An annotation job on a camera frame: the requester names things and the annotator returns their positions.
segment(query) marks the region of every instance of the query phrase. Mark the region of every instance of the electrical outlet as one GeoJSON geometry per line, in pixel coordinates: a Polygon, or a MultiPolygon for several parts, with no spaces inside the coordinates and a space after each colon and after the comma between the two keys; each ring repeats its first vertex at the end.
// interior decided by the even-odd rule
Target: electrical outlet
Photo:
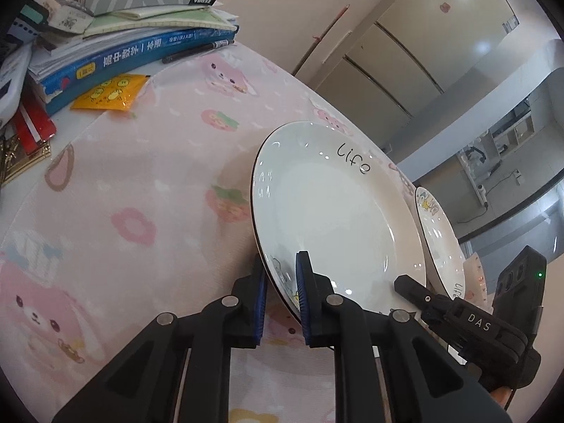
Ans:
{"type": "Polygon", "coordinates": [[[521,175],[521,172],[518,169],[513,170],[513,175],[515,175],[515,181],[519,186],[525,182],[525,177],[521,175]]]}
{"type": "Polygon", "coordinates": [[[382,152],[383,152],[385,155],[388,155],[388,154],[391,153],[391,144],[388,143],[387,145],[383,146],[383,147],[380,148],[380,149],[382,150],[382,152]]]}

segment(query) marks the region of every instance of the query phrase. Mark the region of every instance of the ceramic plate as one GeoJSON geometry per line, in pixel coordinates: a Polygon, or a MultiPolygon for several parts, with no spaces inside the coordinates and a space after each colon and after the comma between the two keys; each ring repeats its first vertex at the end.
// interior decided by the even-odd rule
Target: ceramic plate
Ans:
{"type": "Polygon", "coordinates": [[[483,310],[488,310],[486,278],[478,253],[475,252],[465,260],[463,266],[464,282],[466,283],[464,300],[483,310]]]}
{"type": "Polygon", "coordinates": [[[296,318],[301,250],[364,309],[415,311],[393,289],[405,273],[425,284],[413,217],[380,165],[337,129],[293,122],[270,134],[253,168],[251,206],[264,265],[296,318]]]}
{"type": "Polygon", "coordinates": [[[464,297],[464,256],[448,218],[439,202],[425,188],[415,190],[415,203],[421,228],[435,269],[428,268],[427,276],[438,293],[451,299],[464,297]]]}

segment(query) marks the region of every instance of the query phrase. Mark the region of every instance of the stack of books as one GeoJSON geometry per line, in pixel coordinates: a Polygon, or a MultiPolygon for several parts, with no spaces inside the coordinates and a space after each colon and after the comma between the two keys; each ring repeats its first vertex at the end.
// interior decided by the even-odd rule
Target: stack of books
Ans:
{"type": "Polygon", "coordinates": [[[236,17],[216,0],[46,0],[27,83],[47,114],[121,73],[164,56],[233,40],[236,17]]]}

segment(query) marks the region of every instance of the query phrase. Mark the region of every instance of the pen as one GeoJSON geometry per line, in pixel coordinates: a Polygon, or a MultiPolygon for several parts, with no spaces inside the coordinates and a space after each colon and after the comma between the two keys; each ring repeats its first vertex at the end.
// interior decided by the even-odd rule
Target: pen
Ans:
{"type": "Polygon", "coordinates": [[[177,52],[176,54],[171,54],[170,56],[163,57],[163,63],[171,63],[178,59],[184,59],[185,57],[191,56],[192,54],[198,54],[200,52],[206,52],[212,49],[222,48],[224,46],[229,46],[233,44],[234,40],[221,40],[215,41],[213,43],[203,44],[195,48],[190,48],[177,52]]]}

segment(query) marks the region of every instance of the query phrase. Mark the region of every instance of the plate rim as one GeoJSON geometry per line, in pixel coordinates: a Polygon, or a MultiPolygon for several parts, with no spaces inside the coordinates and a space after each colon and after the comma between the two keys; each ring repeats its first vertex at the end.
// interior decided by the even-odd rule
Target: plate rim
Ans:
{"type": "MultiPolygon", "coordinates": [[[[266,144],[266,142],[269,140],[269,138],[270,138],[275,132],[277,132],[278,130],[280,130],[282,127],[286,127],[287,125],[293,125],[293,124],[298,124],[298,123],[303,123],[303,124],[310,123],[310,124],[314,124],[314,125],[319,125],[319,126],[321,126],[321,127],[325,127],[324,125],[319,124],[319,123],[316,123],[316,122],[313,122],[313,121],[292,121],[292,122],[287,122],[287,123],[284,123],[284,124],[282,124],[282,125],[279,125],[279,126],[278,126],[277,128],[275,128],[272,132],[270,132],[270,133],[264,138],[264,141],[262,142],[262,144],[261,144],[260,147],[258,148],[257,155],[256,155],[256,157],[255,157],[255,161],[253,162],[253,168],[252,168],[252,171],[251,171],[251,183],[250,183],[250,187],[249,187],[249,190],[250,190],[250,192],[249,192],[249,203],[250,203],[251,219],[252,219],[252,222],[253,222],[253,233],[254,233],[254,236],[255,236],[255,242],[256,242],[256,244],[257,244],[258,254],[260,255],[260,260],[262,261],[262,265],[263,265],[263,267],[264,267],[264,270],[265,270],[266,274],[267,274],[268,277],[269,277],[270,283],[273,285],[274,289],[275,289],[276,292],[278,293],[278,296],[280,296],[280,299],[282,299],[282,302],[284,303],[284,305],[286,306],[286,308],[289,310],[289,312],[292,314],[292,316],[293,316],[293,317],[300,323],[300,325],[301,325],[302,322],[301,322],[300,317],[294,312],[294,308],[292,308],[292,306],[291,306],[291,305],[288,303],[288,301],[286,300],[287,294],[283,294],[283,292],[280,290],[280,288],[278,288],[276,282],[274,281],[274,277],[272,276],[272,274],[271,274],[271,272],[270,272],[270,270],[269,270],[268,263],[265,261],[264,249],[263,249],[262,246],[260,245],[260,240],[259,240],[259,238],[258,238],[257,224],[256,224],[256,221],[255,221],[255,209],[254,209],[254,207],[253,207],[253,187],[254,187],[254,185],[253,185],[253,180],[254,180],[254,178],[255,178],[255,167],[257,166],[257,161],[258,161],[258,158],[259,158],[259,156],[260,156],[260,151],[262,150],[262,148],[264,147],[264,145],[266,144]]],[[[350,136],[348,136],[348,135],[345,135],[345,137],[348,138],[349,140],[352,139],[352,137],[350,137],[350,136]]],[[[389,181],[391,182],[392,186],[394,186],[392,180],[390,179],[390,177],[387,176],[387,175],[386,175],[386,177],[389,179],[389,181]]],[[[416,223],[415,223],[415,219],[413,218],[413,215],[411,214],[410,209],[409,209],[409,207],[407,206],[407,204],[405,204],[405,207],[406,207],[406,209],[407,209],[407,212],[408,212],[409,216],[412,218],[413,225],[414,225],[415,228],[416,228],[416,230],[415,230],[415,235],[417,236],[417,239],[418,239],[418,241],[419,241],[419,243],[420,243],[420,245],[421,245],[421,263],[424,265],[423,271],[424,271],[424,274],[425,274],[425,279],[427,279],[427,268],[426,268],[426,266],[425,266],[425,255],[424,255],[424,253],[423,253],[421,237],[419,236],[419,233],[418,233],[418,231],[417,231],[417,225],[416,225],[416,223]]]]}
{"type": "Polygon", "coordinates": [[[270,132],[266,136],[264,141],[260,144],[260,147],[258,148],[258,151],[257,151],[257,155],[255,157],[255,161],[253,162],[253,168],[252,168],[251,173],[250,173],[249,203],[250,203],[250,216],[251,216],[251,219],[253,221],[253,235],[255,236],[255,242],[256,242],[257,248],[258,248],[258,254],[260,256],[260,260],[262,261],[262,266],[264,267],[264,271],[265,271],[266,275],[268,276],[270,283],[274,287],[275,291],[278,293],[278,296],[280,296],[280,299],[282,300],[284,305],[286,305],[286,308],[288,309],[288,311],[292,314],[294,319],[296,321],[298,321],[298,323],[301,325],[302,321],[301,321],[300,317],[298,317],[294,313],[294,310],[292,309],[292,307],[290,307],[290,305],[286,301],[286,298],[282,294],[282,291],[278,288],[278,285],[276,285],[276,282],[274,282],[274,278],[269,271],[268,263],[264,259],[264,250],[262,249],[262,246],[260,245],[260,240],[258,240],[257,223],[255,222],[255,208],[253,207],[253,187],[254,187],[253,180],[255,179],[255,167],[257,166],[258,157],[260,156],[260,151],[262,150],[262,148],[264,147],[266,142],[269,140],[271,135],[274,134],[274,132],[276,132],[278,129],[284,127],[285,125],[293,124],[294,122],[309,122],[309,121],[292,121],[292,122],[287,122],[285,124],[279,125],[272,132],[270,132]]]}
{"type": "MultiPolygon", "coordinates": [[[[425,229],[424,229],[423,223],[422,223],[422,221],[421,221],[421,213],[419,213],[419,203],[417,202],[417,191],[419,191],[420,189],[427,191],[427,193],[428,193],[430,196],[432,196],[433,200],[435,200],[436,204],[439,206],[439,208],[440,208],[441,211],[443,212],[443,215],[444,215],[446,218],[447,218],[447,216],[446,216],[446,214],[445,214],[445,211],[443,210],[443,207],[442,207],[441,204],[436,200],[435,196],[433,195],[433,193],[432,193],[430,190],[428,190],[427,188],[425,188],[425,187],[423,187],[423,186],[418,186],[418,187],[416,187],[416,189],[415,189],[415,195],[414,195],[414,198],[415,198],[415,208],[416,208],[416,210],[417,210],[417,219],[418,219],[419,224],[420,224],[420,226],[421,226],[421,230],[423,231],[423,238],[424,238],[424,240],[425,240],[425,248],[427,249],[427,251],[429,252],[429,255],[431,256],[431,261],[432,261],[432,263],[433,263],[433,267],[434,267],[434,269],[435,269],[435,273],[436,273],[436,275],[438,276],[438,280],[441,282],[441,286],[443,287],[443,290],[444,290],[445,293],[450,297],[450,295],[449,295],[449,293],[448,293],[448,291],[447,291],[447,288],[445,287],[445,284],[444,284],[444,282],[443,282],[443,279],[441,278],[441,274],[439,274],[439,271],[438,271],[437,268],[436,268],[435,260],[433,259],[433,255],[431,254],[431,248],[429,248],[429,242],[427,241],[427,237],[425,237],[425,229]]],[[[452,230],[452,233],[454,234],[454,229],[452,228],[452,225],[450,224],[450,221],[448,220],[448,218],[447,218],[447,221],[448,221],[448,225],[450,226],[450,229],[452,230]]],[[[466,292],[466,281],[464,280],[464,267],[462,268],[462,280],[464,281],[464,292],[466,292]]]]}

